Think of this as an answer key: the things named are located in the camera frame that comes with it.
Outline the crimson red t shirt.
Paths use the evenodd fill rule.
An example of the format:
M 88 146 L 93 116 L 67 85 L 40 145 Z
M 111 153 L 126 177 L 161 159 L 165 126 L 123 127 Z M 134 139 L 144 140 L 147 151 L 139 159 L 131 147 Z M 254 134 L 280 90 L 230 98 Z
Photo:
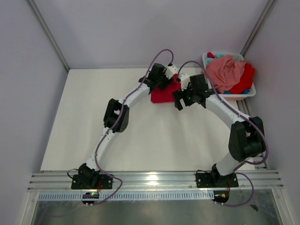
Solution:
M 163 90 L 157 88 L 152 91 L 150 100 L 154 104 L 174 102 L 173 92 L 181 88 L 180 82 L 177 81 L 178 74 L 175 74 L 173 81 Z

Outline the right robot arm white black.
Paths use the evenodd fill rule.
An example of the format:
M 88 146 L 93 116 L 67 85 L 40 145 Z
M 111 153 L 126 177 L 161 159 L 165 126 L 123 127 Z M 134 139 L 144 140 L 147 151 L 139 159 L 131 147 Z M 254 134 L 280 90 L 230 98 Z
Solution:
M 213 112 L 230 129 L 228 153 L 212 166 L 210 181 L 222 187 L 233 178 L 234 172 L 248 159 L 266 152 L 263 121 L 259 117 L 250 117 L 233 108 L 229 102 L 210 89 L 203 74 L 180 74 L 177 79 L 181 88 L 173 92 L 175 107 L 182 110 L 183 106 L 195 103 Z

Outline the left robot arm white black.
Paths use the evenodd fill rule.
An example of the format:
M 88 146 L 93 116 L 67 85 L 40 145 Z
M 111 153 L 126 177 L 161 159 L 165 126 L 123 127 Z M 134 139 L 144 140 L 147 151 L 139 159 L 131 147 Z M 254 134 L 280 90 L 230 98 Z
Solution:
M 73 179 L 74 184 L 78 184 L 80 189 L 96 188 L 100 180 L 99 159 L 114 138 L 127 128 L 130 108 L 157 88 L 165 89 L 172 83 L 173 76 L 177 73 L 178 68 L 171 63 L 168 66 L 155 63 L 126 96 L 109 100 L 103 119 L 104 129 L 100 141 L 90 158 L 79 167 L 77 177 Z

